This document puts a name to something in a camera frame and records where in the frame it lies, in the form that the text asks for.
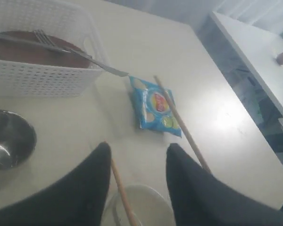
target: chopstick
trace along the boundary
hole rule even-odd
[[[188,128],[186,127],[186,125],[183,122],[182,118],[180,117],[178,111],[176,110],[176,107],[173,104],[173,101],[171,100],[168,92],[166,91],[166,89],[162,85],[160,79],[156,75],[154,76],[154,79],[155,79],[156,83],[158,84],[158,86],[160,87],[160,89],[163,91],[163,95],[164,95],[164,97],[166,99],[166,102],[168,103],[169,107],[171,108],[173,116],[176,118],[180,128],[182,129],[185,137],[187,138],[188,142],[190,143],[190,146],[193,149],[193,151],[195,152],[196,157],[198,158],[198,160],[199,160],[200,164],[202,165],[203,169],[205,169],[209,173],[212,173],[210,168],[208,167],[207,162],[203,158],[203,156],[202,156],[198,146],[196,145],[195,141],[193,140],[192,135],[190,134]]]
[[[130,204],[128,202],[128,198],[127,198],[125,189],[123,187],[121,178],[119,176],[117,167],[116,167],[115,162],[114,162],[113,159],[111,159],[111,168],[112,168],[112,172],[113,172],[115,181],[117,182],[118,191],[119,191],[119,193],[121,195],[121,199],[122,199],[123,206],[124,206],[126,215],[128,217],[129,223],[130,223],[131,226],[138,226],[136,221],[135,221],[135,219],[134,219],[134,215],[133,215],[132,209],[131,209]]]

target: tabletop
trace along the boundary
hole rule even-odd
[[[100,0],[91,12],[111,64],[173,92],[176,107],[212,173],[274,208],[283,204],[283,166],[190,26]],[[44,189],[106,140],[125,185],[146,184],[169,200],[166,149],[186,138],[137,128],[128,78],[103,73],[80,97],[0,98],[37,133],[30,159],[0,171],[0,208]],[[110,193],[117,186],[111,178]]]
[[[211,17],[283,115],[283,66],[275,61],[283,39],[217,12]]]

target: white bowl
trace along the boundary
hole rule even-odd
[[[125,190],[139,226],[176,226],[172,208],[153,188],[132,185]],[[119,192],[108,201],[101,226],[130,226]]]

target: white curtain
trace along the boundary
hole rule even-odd
[[[224,0],[215,11],[277,34],[283,32],[283,0]]]

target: black bowl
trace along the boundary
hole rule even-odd
[[[16,167],[34,151],[34,128],[20,115],[0,110],[0,170]]]

